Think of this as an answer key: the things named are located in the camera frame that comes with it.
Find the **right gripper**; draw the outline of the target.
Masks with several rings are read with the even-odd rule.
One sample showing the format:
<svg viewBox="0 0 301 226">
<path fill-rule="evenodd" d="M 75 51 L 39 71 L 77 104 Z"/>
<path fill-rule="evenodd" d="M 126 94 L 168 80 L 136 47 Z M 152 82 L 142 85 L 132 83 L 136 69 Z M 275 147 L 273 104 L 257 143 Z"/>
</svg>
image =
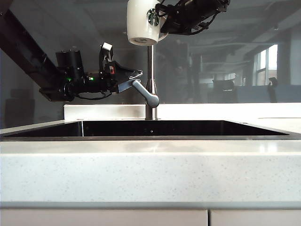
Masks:
<svg viewBox="0 0 301 226">
<path fill-rule="evenodd" d="M 172 17 L 167 17 L 160 28 L 161 33 L 188 35 L 193 27 L 205 20 L 204 0 L 180 0 L 177 6 L 179 6 L 177 9 L 179 13 L 176 14 L 177 23 Z M 157 3 L 155 10 L 158 15 L 172 15 L 176 13 L 176 6 Z"/>
</svg>

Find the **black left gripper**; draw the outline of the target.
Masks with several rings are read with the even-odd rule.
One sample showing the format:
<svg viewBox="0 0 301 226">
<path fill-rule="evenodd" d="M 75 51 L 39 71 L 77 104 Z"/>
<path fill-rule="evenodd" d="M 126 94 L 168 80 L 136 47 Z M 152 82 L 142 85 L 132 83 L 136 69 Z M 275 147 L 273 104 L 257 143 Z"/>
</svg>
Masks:
<svg viewBox="0 0 301 226">
<path fill-rule="evenodd" d="M 132 87 L 133 81 L 136 78 L 139 78 L 143 75 L 142 70 L 138 69 L 129 69 L 126 67 L 119 67 L 119 77 L 122 79 L 130 79 L 121 84 L 118 83 L 117 78 L 117 66 L 119 64 L 116 61 L 108 62 L 104 66 L 104 73 L 105 73 L 105 84 L 107 89 L 113 93 L 121 93 L 129 88 Z"/>
</svg>

